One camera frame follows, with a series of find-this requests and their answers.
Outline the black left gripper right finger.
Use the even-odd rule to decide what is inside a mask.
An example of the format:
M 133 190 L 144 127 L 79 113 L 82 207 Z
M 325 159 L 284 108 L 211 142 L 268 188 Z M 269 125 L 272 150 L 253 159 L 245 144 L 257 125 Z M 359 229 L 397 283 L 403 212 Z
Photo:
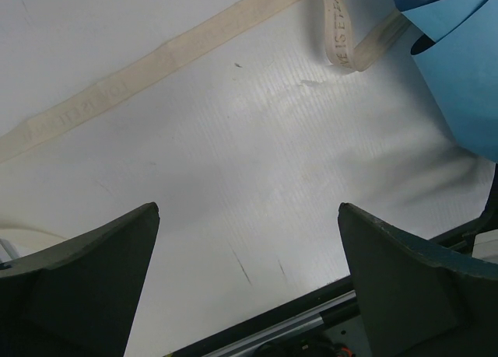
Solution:
M 497 266 L 352 204 L 338 226 L 374 356 L 495 356 Z

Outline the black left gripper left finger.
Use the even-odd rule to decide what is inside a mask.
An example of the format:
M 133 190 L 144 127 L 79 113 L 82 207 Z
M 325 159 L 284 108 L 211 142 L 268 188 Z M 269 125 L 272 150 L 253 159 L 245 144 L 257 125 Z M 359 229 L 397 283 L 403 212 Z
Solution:
M 3 356 L 123 356 L 160 226 L 148 203 L 1 265 Z

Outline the blue wrapping paper sheet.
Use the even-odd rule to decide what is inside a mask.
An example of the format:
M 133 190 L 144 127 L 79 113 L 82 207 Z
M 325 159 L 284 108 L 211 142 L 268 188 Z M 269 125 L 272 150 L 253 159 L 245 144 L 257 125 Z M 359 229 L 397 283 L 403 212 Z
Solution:
M 423 35 L 411 55 L 456 142 L 497 161 L 497 0 L 394 0 Z

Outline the cream printed ribbon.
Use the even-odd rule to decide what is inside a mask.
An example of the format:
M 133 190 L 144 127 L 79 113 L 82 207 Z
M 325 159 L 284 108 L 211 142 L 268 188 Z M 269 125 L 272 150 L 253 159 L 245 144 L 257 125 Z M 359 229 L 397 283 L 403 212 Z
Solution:
M 131 65 L 18 124 L 1 137 L 1 161 L 13 159 L 106 112 L 298 1 L 240 0 Z M 395 9 L 357 43 L 345 2 L 323 3 L 326 56 L 333 65 L 355 72 L 367 70 L 410 26 L 409 20 Z

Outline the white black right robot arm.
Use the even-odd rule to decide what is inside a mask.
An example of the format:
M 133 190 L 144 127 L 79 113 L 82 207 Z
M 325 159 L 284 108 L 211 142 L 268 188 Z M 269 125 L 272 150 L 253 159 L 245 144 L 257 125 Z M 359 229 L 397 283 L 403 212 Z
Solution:
M 480 216 L 472 256 L 482 261 L 497 263 L 497 170 L 495 170 L 489 197 Z

